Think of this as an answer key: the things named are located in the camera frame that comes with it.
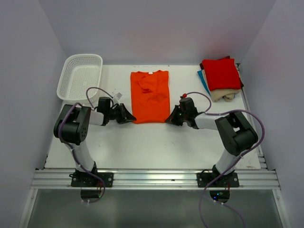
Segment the orange t shirt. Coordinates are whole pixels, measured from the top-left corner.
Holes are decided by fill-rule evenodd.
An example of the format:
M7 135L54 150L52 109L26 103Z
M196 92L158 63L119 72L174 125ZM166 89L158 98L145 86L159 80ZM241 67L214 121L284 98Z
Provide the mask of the orange t shirt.
M132 72L130 83L134 123L164 123L170 115L169 72Z

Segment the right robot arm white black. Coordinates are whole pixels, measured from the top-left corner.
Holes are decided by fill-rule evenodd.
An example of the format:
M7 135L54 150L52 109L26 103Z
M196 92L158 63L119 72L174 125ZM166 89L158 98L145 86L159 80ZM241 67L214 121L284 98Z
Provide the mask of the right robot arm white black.
M182 126L186 123L193 129L218 131L224 151L212 168L211 180L216 186L228 182L228 174L234 171L242 153L251 149L258 141L258 135L241 111L227 114L198 112L190 97L182 98L165 120L165 123Z

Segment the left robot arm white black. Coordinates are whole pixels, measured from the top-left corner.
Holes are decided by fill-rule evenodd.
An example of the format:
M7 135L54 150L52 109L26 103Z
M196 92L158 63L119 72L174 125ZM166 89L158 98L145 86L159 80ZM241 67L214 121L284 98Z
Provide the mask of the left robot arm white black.
M97 108L79 103L64 105L53 133L71 151L76 171L83 173L82 181L92 187L98 183L99 175L86 143L89 126L105 126L109 121L124 124L136 120L123 103L115 102L110 97L100 97Z

